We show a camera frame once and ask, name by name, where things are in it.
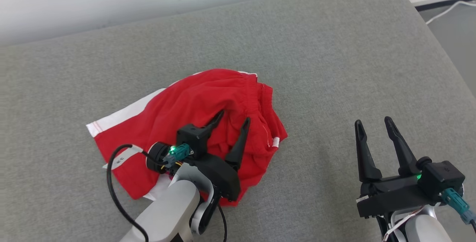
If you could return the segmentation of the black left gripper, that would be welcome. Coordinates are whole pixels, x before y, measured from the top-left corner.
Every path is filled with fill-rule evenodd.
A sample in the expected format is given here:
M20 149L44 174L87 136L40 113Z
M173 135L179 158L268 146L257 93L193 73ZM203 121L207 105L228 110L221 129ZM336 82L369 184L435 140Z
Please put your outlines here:
M223 115L224 110L220 110L209 120L203 127L202 137L211 137ZM238 170L242 164L250 124L251 118L247 117L240 128L237 141L225 159L209 154L207 142L179 142L176 146L157 142L148 151L146 166L160 174L170 172L171 184L187 180L199 190L207 192L212 199L216 200L214 195L217 195L236 201L241 192Z

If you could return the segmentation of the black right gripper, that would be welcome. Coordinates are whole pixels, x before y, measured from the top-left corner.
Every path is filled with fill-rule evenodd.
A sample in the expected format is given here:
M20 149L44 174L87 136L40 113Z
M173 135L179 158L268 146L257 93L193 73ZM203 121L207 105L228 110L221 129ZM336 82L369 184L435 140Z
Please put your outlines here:
M394 143L398 159L399 176L382 179L376 168L369 147L367 133L361 120L355 121L357 165L360 187L360 201L357 209L360 217L369 218L397 210L435 205L439 201L427 196L418 185L417 160L391 117L384 118L388 137Z

